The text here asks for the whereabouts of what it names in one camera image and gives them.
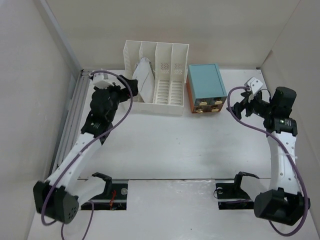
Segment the white spiral manual booklet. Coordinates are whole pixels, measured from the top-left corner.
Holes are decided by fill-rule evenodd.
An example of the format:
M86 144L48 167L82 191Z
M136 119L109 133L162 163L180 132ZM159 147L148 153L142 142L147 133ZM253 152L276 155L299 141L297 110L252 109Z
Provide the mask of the white spiral manual booklet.
M132 75L133 79L138 81L138 93L144 103L153 103L155 91L155 77L151 61L143 57L136 65Z

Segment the teal orange drawer box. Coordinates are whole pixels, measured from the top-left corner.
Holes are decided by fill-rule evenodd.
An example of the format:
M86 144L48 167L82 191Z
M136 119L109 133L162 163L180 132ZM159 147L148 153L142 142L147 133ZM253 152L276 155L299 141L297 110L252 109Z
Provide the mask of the teal orange drawer box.
M217 63L190 64L186 89L193 114L220 112L228 95Z

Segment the white file organizer rack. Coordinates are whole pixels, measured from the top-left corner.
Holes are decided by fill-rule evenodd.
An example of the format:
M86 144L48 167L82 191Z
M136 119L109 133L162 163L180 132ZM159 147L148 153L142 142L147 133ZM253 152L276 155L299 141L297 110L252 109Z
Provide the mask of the white file organizer rack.
M143 92L133 98L132 111L148 114L181 116L184 110L184 89L187 78L189 45L127 40L123 49L124 76L133 74L143 58L150 60L154 83L150 100Z

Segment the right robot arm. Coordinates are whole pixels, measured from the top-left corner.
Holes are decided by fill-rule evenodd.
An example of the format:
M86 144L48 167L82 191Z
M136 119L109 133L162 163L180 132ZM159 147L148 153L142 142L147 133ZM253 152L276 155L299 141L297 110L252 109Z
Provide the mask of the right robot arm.
M294 235L305 223L311 206L303 178L296 166L295 144L297 122L290 118L297 93L279 86L268 102L255 84L244 86L243 100L231 105L227 96L227 110L241 125L266 135L271 160L271 179L266 191L254 190L247 181L232 183L232 193L237 197L248 194L253 200L257 218L275 223L296 226Z

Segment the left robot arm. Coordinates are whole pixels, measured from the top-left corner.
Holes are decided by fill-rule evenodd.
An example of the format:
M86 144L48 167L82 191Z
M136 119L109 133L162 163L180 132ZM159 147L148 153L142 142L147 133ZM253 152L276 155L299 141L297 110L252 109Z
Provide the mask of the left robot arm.
M95 172L84 182L77 180L110 132L119 126L113 123L119 104L129 101L132 105L139 93L138 80L115 77L122 85L105 81L94 86L90 111L74 146L57 169L33 187L36 212L45 226L69 224L83 204L95 196L104 199L111 195L112 178L106 174Z

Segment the aluminium frame rail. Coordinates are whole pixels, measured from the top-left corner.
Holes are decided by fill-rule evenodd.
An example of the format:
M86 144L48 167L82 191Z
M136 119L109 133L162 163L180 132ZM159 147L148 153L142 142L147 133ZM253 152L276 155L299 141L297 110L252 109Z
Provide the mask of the aluminium frame rail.
M53 157L44 174L46 179L57 169L63 157L67 155L67 151L76 141L90 83L88 71L81 66L48 2L46 0L35 0L34 3L71 71Z

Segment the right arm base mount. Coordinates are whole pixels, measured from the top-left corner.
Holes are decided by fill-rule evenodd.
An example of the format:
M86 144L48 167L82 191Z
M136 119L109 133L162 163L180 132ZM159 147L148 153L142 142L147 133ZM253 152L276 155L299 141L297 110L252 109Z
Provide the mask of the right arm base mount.
M218 200L219 210L253 210L254 201L241 188L244 177L260 179L257 175L240 171L233 180L218 180L213 197Z

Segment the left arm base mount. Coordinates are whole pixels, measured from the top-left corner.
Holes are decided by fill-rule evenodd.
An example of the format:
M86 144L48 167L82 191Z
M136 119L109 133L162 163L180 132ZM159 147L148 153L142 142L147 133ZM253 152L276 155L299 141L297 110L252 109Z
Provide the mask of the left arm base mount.
M94 179L103 180L103 191L92 197L95 211L125 211L129 190L128 180L113 180L110 176L96 172L91 175Z

